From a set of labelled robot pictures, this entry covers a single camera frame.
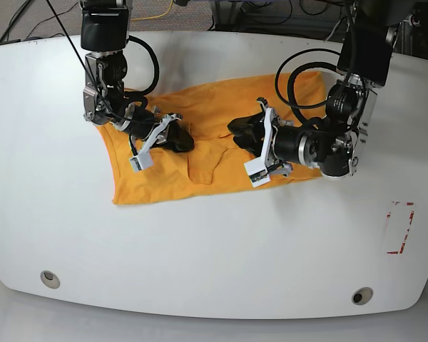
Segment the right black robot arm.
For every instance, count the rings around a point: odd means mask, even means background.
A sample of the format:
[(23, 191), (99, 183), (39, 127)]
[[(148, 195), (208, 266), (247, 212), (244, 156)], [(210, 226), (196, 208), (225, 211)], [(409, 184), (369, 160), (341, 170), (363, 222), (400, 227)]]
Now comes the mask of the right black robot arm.
[[(81, 47), (88, 52), (85, 119), (95, 125), (110, 124), (127, 134), (134, 155), (138, 154), (137, 140), (146, 149), (159, 147), (175, 153), (193, 150), (193, 138), (179, 124), (181, 115), (160, 115), (147, 109), (147, 96), (159, 82), (160, 65), (151, 46), (129, 34), (132, 1), (81, 1), (80, 7)], [(151, 58), (153, 78), (143, 90), (126, 90), (124, 85), (128, 63), (123, 51), (129, 42), (143, 47)]]

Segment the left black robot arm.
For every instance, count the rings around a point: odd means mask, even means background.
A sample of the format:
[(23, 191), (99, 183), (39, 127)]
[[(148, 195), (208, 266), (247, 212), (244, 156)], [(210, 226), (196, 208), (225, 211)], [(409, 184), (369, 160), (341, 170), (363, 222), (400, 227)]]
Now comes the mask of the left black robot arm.
[[(295, 164), (316, 167), (332, 179), (354, 175), (368, 138), (368, 125), (385, 85), (401, 22), (415, 1), (345, 1), (347, 33), (337, 64), (312, 62), (296, 68), (287, 81), (287, 94), (278, 98), (300, 122), (282, 119), (264, 98), (261, 111), (228, 124), (235, 144), (254, 155), (244, 164), (253, 187), (271, 175), (289, 176)], [(309, 69), (342, 76), (327, 99), (313, 105), (296, 100), (296, 78)]]

